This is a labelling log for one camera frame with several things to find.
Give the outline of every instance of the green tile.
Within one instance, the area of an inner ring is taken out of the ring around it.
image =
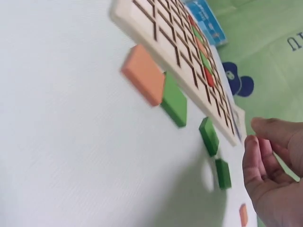
[[[192,27],[192,29],[193,29],[193,31],[194,31],[195,37],[199,38],[199,40],[200,40],[201,43],[203,44],[204,41],[203,41],[201,35],[199,34],[199,32],[197,31],[197,29],[196,29],[194,26],[191,26],[191,27]]]
[[[229,172],[228,163],[222,159],[216,159],[216,168],[219,186],[221,189],[228,189],[232,187],[231,176]]]
[[[186,126],[187,99],[178,87],[170,72],[165,72],[162,108],[178,127]]]
[[[214,130],[213,123],[208,117],[203,119],[199,127],[199,131],[202,135],[209,156],[215,156],[218,152],[219,139],[216,131]]]
[[[212,69],[212,67],[210,66],[210,64],[209,64],[209,62],[208,62],[208,60],[207,60],[207,58],[204,56],[204,54],[203,54],[201,51],[200,51],[200,56],[201,56],[201,58],[202,58],[203,65],[204,65],[205,67],[207,67],[208,71],[210,71],[210,73],[212,74],[212,73],[213,73],[213,69]]]

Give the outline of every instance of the blue box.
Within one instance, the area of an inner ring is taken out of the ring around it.
[[[227,43],[226,36],[206,0],[185,0],[184,2],[197,19],[198,25],[210,43],[212,39],[216,46]]]

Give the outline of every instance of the blue cartoon print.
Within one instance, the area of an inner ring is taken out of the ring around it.
[[[254,90],[254,81],[249,76],[239,77],[238,67],[233,62],[224,62],[223,67],[232,90],[232,95],[248,97]]]

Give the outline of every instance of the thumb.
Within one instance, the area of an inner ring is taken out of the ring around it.
[[[251,127],[258,136],[287,148],[292,136],[303,129],[303,123],[256,117],[252,119]]]

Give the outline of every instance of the small orange piece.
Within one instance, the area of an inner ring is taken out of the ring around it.
[[[208,85],[210,87],[213,87],[214,86],[214,79],[213,79],[213,76],[212,76],[212,74],[210,73],[210,71],[208,70],[207,67],[204,67],[204,73],[205,73]]]
[[[161,104],[165,77],[143,45],[132,48],[121,71],[152,106]]]
[[[240,207],[240,217],[241,217],[242,227],[246,227],[248,223],[246,204],[242,204]]]
[[[201,41],[199,40],[198,37],[196,37],[196,42],[197,42],[197,45],[198,45],[199,50],[204,54],[205,57],[208,58],[208,54],[207,54],[206,48],[205,48],[204,45],[201,43]]]

